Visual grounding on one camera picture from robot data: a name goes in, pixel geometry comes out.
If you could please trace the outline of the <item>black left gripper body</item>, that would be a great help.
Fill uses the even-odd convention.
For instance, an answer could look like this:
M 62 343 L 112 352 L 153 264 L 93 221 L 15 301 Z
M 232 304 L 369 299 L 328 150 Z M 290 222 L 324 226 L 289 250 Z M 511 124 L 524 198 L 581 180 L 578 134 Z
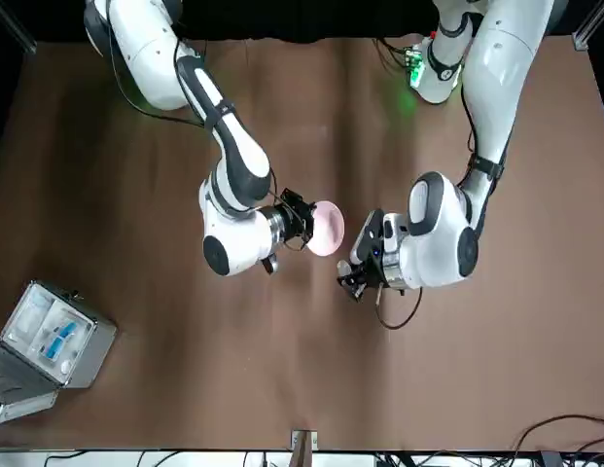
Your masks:
M 365 273 L 365 283 L 367 289 L 378 289 L 385 285 L 385 277 L 380 260 L 366 260 L 357 267 Z

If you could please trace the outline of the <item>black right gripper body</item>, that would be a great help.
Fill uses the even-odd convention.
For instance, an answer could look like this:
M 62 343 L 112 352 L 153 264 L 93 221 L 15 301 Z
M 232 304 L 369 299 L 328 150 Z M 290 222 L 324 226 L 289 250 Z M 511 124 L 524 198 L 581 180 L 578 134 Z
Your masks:
M 302 237 L 304 223 L 301 215 L 289 203 L 281 201 L 280 211 L 284 220 L 284 241 Z

